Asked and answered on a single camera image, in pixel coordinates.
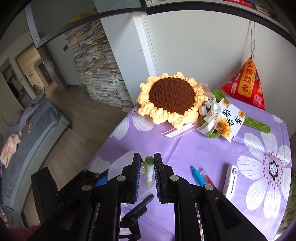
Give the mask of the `grey bed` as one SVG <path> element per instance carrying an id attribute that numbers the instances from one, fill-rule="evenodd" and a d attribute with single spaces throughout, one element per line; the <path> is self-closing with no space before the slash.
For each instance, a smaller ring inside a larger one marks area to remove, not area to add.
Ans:
<path id="1" fill-rule="evenodd" d="M 10 227 L 25 227 L 22 214 L 36 173 L 70 127 L 70 121 L 44 93 L 16 113 L 4 133 L 1 150 L 1 211 Z"/>

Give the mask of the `red triangular lucky pouch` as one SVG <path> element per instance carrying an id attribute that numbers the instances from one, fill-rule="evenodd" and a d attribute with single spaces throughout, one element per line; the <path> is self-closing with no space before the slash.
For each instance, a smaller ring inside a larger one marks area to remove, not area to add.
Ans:
<path id="1" fill-rule="evenodd" d="M 234 99 L 265 110 L 261 82 L 252 57 L 220 90 Z"/>

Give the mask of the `glass cabinet door left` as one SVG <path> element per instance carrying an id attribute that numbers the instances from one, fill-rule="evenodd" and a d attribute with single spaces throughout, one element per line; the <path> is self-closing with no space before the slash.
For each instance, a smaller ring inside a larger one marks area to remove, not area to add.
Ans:
<path id="1" fill-rule="evenodd" d="M 93 20 L 147 9 L 146 1 L 31 1 L 25 7 L 30 35 L 37 49 L 61 34 Z"/>

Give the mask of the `white correction tape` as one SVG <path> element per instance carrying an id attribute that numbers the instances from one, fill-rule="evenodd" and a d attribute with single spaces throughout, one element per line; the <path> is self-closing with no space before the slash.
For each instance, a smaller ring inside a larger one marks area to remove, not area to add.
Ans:
<path id="1" fill-rule="evenodd" d="M 231 201 L 234 196 L 234 192 L 236 189 L 237 183 L 237 176 L 238 176 L 238 168 L 235 165 L 229 165 L 227 168 L 225 183 L 223 187 L 223 195 Z"/>

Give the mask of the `white bookshelf cabinet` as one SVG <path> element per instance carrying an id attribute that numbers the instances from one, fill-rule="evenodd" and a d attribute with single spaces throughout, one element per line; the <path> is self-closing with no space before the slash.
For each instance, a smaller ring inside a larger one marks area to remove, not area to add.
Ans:
<path id="1" fill-rule="evenodd" d="M 219 87 L 254 57 L 266 105 L 295 92 L 295 41 L 253 9 L 218 1 L 164 1 L 101 20 L 132 100 L 151 75 L 177 71 Z"/>

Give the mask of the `red pen clear cap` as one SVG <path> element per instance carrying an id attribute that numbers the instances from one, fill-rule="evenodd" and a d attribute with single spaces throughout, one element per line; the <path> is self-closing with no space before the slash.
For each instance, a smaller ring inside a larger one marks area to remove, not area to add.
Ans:
<path id="1" fill-rule="evenodd" d="M 201 177 L 204 179 L 204 181 L 207 183 L 207 184 L 211 184 L 212 186 L 215 186 L 213 181 L 211 180 L 211 178 L 209 177 L 208 173 L 206 170 L 202 170 L 200 172 L 200 175 Z"/>

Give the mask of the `green white pen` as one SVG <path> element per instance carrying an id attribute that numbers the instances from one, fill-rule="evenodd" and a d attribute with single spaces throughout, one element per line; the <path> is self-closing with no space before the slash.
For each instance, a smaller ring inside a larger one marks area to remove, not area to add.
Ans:
<path id="1" fill-rule="evenodd" d="M 143 175 L 146 178 L 145 185 L 150 188 L 152 186 L 152 178 L 153 178 L 153 171 L 154 171 L 154 157 L 146 156 L 144 160 L 141 160 L 142 168 L 143 168 Z"/>

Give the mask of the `stacked books pile on floor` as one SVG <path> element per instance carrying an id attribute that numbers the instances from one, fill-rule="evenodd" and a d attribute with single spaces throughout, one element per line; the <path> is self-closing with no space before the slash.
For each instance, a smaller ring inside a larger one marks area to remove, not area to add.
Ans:
<path id="1" fill-rule="evenodd" d="M 133 102 L 100 20 L 66 33 L 74 54 L 74 68 L 91 99 L 129 112 Z"/>

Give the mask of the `green crochet stem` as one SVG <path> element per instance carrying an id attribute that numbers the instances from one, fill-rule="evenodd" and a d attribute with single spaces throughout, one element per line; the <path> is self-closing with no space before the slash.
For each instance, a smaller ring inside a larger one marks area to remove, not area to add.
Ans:
<path id="1" fill-rule="evenodd" d="M 222 99 L 226 100 L 224 92 L 220 89 L 213 90 L 213 95 L 216 97 L 217 101 L 221 101 Z M 261 123 L 260 121 L 257 121 L 257 120 L 254 120 L 254 119 L 248 117 L 243 111 L 238 112 L 238 117 L 244 119 L 244 122 L 243 122 L 244 125 L 249 126 L 254 129 L 257 129 L 257 130 L 262 131 L 264 133 L 270 133 L 269 126 Z"/>

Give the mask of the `potted green plant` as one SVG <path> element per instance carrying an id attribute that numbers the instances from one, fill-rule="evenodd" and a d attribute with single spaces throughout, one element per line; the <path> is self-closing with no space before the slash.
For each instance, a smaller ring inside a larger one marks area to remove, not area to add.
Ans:
<path id="1" fill-rule="evenodd" d="M 292 177 L 287 207 L 280 225 L 280 231 L 285 230 L 292 222 L 296 212 L 296 174 Z"/>

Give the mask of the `blue pen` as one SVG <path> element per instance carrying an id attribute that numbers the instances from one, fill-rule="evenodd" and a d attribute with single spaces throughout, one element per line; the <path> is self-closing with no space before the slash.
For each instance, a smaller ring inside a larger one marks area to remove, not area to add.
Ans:
<path id="1" fill-rule="evenodd" d="M 203 187 L 204 185 L 207 184 L 207 182 L 204 180 L 204 178 L 201 176 L 200 172 L 195 169 L 195 167 L 191 166 L 191 171 L 192 171 L 192 175 L 194 177 L 194 179 L 196 180 L 196 182 Z"/>

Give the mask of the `crochet sunflower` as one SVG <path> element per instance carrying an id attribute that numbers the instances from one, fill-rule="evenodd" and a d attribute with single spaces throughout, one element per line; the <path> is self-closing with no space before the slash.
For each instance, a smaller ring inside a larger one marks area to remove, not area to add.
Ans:
<path id="1" fill-rule="evenodd" d="M 176 129 L 196 122 L 199 107 L 209 100 L 194 78 L 180 72 L 150 76 L 139 87 L 138 114 L 150 116 L 156 125 L 167 121 Z"/>

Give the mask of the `purple floral tablecloth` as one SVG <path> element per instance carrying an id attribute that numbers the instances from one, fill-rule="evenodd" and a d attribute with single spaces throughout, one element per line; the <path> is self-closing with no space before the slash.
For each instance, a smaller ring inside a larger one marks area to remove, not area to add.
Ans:
<path id="1" fill-rule="evenodd" d="M 232 142 L 207 138 L 191 131 L 179 138 L 168 138 L 170 123 L 155 125 L 149 116 L 131 110 L 115 128 L 87 165 L 102 173 L 126 153 L 142 157 L 160 153 L 176 175 L 195 183 L 191 167 L 208 173 L 215 187 L 223 189 L 227 168 L 238 168 L 232 203 L 268 239 L 274 239 L 282 221 L 290 192 L 292 159 L 287 126 L 277 116 L 236 99 L 230 102 L 271 129 L 266 134 L 241 126 Z"/>

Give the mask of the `sunflower greeting card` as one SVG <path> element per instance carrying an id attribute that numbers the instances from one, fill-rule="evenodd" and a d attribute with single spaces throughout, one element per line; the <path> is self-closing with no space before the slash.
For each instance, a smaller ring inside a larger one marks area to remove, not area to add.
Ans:
<path id="1" fill-rule="evenodd" d="M 225 99 L 219 101 L 218 105 L 221 111 L 215 130 L 231 143 L 243 125 L 244 119 L 238 117 L 238 112 L 242 110 Z"/>

